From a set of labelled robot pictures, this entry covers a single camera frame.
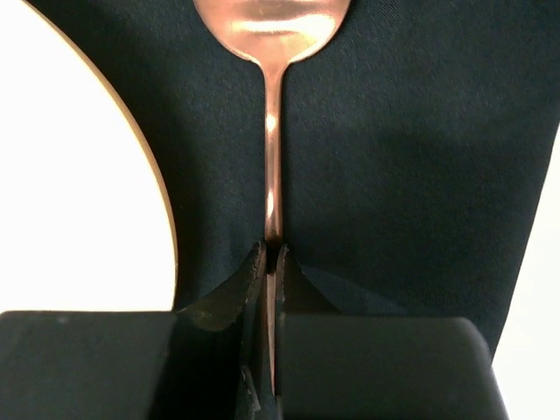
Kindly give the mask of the black cloth placemat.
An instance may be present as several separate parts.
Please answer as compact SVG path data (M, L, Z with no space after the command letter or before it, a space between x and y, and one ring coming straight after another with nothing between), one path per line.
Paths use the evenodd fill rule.
M189 1L38 1L145 134L184 307L263 236L263 77ZM496 348L559 123L556 1L354 1L283 79L284 236L348 313L470 319Z

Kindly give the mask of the orange round plate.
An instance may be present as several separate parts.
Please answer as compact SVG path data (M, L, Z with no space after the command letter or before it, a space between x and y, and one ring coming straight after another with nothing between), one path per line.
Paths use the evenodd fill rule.
M178 245L157 161L91 59L1 4L1 309L166 312Z

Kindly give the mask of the copper spoon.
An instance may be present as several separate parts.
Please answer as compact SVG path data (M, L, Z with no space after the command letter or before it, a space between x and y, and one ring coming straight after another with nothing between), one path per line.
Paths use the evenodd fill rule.
M206 28L235 56L262 71L264 111L264 240L273 253L265 283L266 348L270 388L279 391L277 374L277 256L284 243L281 112L288 67L323 49L341 27L348 1L197 1Z

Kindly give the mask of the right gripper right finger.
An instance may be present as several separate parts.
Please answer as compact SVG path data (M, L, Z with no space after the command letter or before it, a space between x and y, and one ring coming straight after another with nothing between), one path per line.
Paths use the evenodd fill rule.
M487 343L465 318L348 316L287 248L274 376L285 419L504 419Z

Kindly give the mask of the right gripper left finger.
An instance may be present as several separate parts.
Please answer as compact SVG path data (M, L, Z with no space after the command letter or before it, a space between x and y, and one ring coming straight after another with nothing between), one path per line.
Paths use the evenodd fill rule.
M9 311L4 419L250 419L246 362L266 251L181 311Z

